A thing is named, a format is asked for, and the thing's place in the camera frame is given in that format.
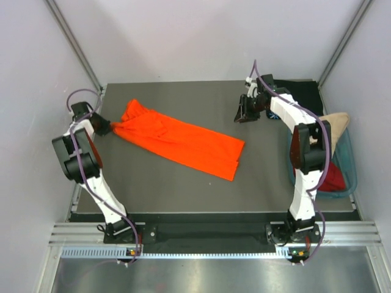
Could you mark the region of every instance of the white wall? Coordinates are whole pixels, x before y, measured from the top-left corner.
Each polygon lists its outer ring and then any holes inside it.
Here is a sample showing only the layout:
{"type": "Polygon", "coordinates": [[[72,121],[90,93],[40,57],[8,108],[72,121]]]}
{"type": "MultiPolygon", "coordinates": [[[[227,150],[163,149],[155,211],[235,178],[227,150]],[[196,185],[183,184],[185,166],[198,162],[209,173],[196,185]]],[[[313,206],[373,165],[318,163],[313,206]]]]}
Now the white wall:
{"type": "Polygon", "coordinates": [[[330,112],[347,111],[364,216],[391,259],[391,2],[373,1],[323,87],[330,112]]]}
{"type": "Polygon", "coordinates": [[[0,291],[32,292],[73,185],[51,146],[65,98],[92,88],[42,0],[0,3],[0,291]]]}
{"type": "Polygon", "coordinates": [[[57,0],[102,83],[318,79],[360,0],[57,0]]]}

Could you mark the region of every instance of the metal floor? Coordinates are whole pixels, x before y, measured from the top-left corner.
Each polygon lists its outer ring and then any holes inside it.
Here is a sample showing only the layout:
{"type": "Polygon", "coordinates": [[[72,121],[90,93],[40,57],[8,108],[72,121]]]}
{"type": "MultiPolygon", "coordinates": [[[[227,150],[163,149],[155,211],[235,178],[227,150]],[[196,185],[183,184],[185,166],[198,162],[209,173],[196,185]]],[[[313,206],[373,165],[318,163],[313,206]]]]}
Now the metal floor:
{"type": "MultiPolygon", "coordinates": [[[[133,98],[184,122],[246,141],[233,182],[185,167],[115,134],[95,137],[103,173],[128,212],[285,212],[293,199],[282,121],[233,122],[243,81],[109,84],[101,114],[120,121],[133,98]]],[[[317,199],[323,211],[352,211],[349,198],[317,199]]],[[[100,213],[82,191],[77,213],[100,213]]]]}
{"type": "Polygon", "coordinates": [[[52,293],[380,292],[365,247],[324,247],[304,267],[284,259],[145,259],[94,268],[99,262],[61,259],[52,293]]]}

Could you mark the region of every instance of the garment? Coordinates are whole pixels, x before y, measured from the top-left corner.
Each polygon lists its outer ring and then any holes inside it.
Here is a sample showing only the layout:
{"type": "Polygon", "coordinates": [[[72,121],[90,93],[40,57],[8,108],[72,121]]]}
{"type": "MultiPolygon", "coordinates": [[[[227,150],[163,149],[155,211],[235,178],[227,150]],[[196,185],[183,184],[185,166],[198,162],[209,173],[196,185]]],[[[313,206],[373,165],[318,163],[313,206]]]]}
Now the garment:
{"type": "Polygon", "coordinates": [[[333,113],[320,117],[320,120],[326,120],[331,125],[331,156],[333,156],[338,140],[348,127],[350,116],[346,112],[333,113]]]}
{"type": "Polygon", "coordinates": [[[128,103],[118,136],[188,167],[232,181],[244,141],[147,109],[136,99],[128,103]]]}
{"type": "Polygon", "coordinates": [[[326,178],[324,179],[322,185],[318,188],[318,190],[323,192],[346,190],[346,184],[345,180],[343,179],[343,174],[333,162],[330,162],[326,178]]]}

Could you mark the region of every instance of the beige cloth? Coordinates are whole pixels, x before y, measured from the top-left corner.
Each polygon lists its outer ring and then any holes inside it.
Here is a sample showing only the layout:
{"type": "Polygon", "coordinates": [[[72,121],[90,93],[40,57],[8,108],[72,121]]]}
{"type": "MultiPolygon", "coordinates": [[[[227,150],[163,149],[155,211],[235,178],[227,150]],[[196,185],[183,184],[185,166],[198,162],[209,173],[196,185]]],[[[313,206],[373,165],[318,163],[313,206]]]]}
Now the beige cloth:
{"type": "Polygon", "coordinates": [[[337,145],[338,139],[345,131],[349,124],[350,117],[346,112],[333,113],[326,116],[320,117],[321,120],[327,120],[331,125],[331,156],[334,154],[335,146],[337,145]]]}

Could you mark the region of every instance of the orange cloth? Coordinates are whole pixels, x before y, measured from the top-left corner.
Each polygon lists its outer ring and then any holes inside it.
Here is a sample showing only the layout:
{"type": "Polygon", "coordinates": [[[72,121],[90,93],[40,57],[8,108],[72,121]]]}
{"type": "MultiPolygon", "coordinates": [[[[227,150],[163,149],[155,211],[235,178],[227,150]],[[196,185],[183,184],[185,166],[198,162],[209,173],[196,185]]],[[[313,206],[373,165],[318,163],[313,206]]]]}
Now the orange cloth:
{"type": "Polygon", "coordinates": [[[130,101],[113,131],[123,139],[188,167],[232,181],[244,141],[191,125],[130,101]]]}

